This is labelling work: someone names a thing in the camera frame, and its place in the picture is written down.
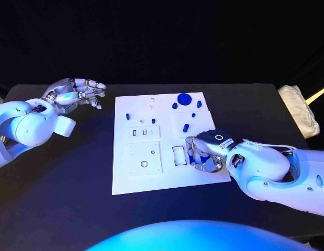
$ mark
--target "table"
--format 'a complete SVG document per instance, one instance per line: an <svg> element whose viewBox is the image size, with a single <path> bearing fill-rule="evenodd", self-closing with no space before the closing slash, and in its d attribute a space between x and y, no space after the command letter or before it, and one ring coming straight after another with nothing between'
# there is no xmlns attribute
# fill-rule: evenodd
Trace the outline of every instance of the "table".
<svg viewBox="0 0 324 251"><path fill-rule="evenodd" d="M19 85L6 101L39 97ZM269 84L109 85L103 109L80 106L70 138L57 134L0 168L0 249L81 250L156 222L201 219L246 224L299 238L324 235L324 217L256 201L236 181L111 195L114 97L203 92L216 128L234 137L307 149Z"/></svg>

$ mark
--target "white board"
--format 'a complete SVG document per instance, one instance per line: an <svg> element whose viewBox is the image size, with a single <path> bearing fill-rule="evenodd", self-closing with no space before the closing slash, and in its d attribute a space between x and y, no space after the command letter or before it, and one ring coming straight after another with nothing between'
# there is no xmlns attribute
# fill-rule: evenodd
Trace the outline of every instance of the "white board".
<svg viewBox="0 0 324 251"><path fill-rule="evenodd" d="M226 169L207 173L189 165L185 137L216 128L203 93L188 94L192 98L188 106L178 104L179 94L116 97L113 195L231 180Z"/></svg>

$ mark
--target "black curtain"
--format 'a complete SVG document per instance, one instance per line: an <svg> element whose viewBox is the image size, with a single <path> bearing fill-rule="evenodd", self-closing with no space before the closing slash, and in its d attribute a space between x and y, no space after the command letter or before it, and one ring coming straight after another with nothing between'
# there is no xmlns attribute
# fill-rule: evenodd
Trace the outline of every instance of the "black curtain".
<svg viewBox="0 0 324 251"><path fill-rule="evenodd" d="M324 3L0 2L3 93L64 77L106 84L298 84L309 93L322 65Z"/></svg>

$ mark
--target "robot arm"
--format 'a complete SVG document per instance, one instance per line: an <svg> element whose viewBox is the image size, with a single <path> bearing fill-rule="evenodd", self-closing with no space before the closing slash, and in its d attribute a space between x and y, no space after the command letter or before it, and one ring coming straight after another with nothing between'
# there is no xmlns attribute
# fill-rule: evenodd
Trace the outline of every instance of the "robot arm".
<svg viewBox="0 0 324 251"><path fill-rule="evenodd" d="M57 81L38 99L0 104L0 167L26 150L46 142L52 133L68 137L75 121L67 117L77 105L101 109L96 96L104 96L104 84L88 79ZM2 136L10 139L5 145Z"/></svg>
<svg viewBox="0 0 324 251"><path fill-rule="evenodd" d="M236 142L220 130L188 137L185 144L191 165L211 173L226 166L249 197L324 215L324 151Z"/></svg>

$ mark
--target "cable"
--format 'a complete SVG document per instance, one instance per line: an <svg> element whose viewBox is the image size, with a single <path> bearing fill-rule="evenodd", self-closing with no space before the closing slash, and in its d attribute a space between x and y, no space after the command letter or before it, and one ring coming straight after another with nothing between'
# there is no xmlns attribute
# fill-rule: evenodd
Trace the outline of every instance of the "cable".
<svg viewBox="0 0 324 251"><path fill-rule="evenodd" d="M262 145L262 146L285 147L285 148L289 148L291 150L292 150L292 149L296 149L296 148L295 148L294 146L291 146L291 145L270 145L270 144L262 144L262 143L253 142L253 141L246 140L246 139L243 139L243 141L247 142L247 143L256 144L256 145Z"/></svg>

